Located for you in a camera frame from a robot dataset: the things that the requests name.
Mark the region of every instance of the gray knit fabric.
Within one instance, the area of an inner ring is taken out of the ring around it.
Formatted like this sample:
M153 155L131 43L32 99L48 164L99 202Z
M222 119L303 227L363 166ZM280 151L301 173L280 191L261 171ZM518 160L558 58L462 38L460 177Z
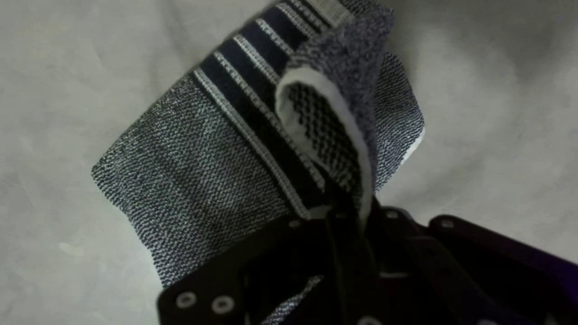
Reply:
M299 34L296 20L267 9L256 18L261 21L252 20L238 32L258 58L225 41L153 103L92 170L101 191L151 251L162 285L178 281L269 220L303 216L303 209L321 204L310 160L276 130L278 121L265 108L274 106L274 74L281 77L301 45L339 25L323 20L307 0L283 3L317 36ZM343 5L359 18L379 7L364 0L343 0ZM420 135L422 115L395 56L381 45L364 56L377 74L368 77L359 101L370 105L354 110L373 121L366 144L379 188ZM346 79L334 76L334 81L346 90ZM343 137L337 126L330 132Z

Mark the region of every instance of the floor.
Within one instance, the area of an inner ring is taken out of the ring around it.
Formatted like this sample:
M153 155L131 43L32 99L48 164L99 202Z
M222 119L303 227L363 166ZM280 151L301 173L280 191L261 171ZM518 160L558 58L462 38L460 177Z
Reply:
M157 323L151 260L90 166L265 2L0 2L0 323ZM390 3L428 133L379 197L578 262L578 2Z

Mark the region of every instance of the gray surface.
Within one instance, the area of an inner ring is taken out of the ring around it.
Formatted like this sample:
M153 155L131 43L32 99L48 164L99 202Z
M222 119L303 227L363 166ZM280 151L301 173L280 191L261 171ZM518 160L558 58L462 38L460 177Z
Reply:
M160 289L90 180L110 142L260 0L0 2L0 323L155 323ZM381 197L578 262L578 3L399 0L428 119Z

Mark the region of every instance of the white floor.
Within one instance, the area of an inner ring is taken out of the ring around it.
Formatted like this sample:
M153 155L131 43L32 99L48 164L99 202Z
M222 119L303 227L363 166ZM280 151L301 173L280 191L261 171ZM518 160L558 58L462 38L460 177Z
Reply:
M0 323L157 323L151 260L90 166L263 2L0 2ZM578 262L578 2L391 7L428 133L381 198Z

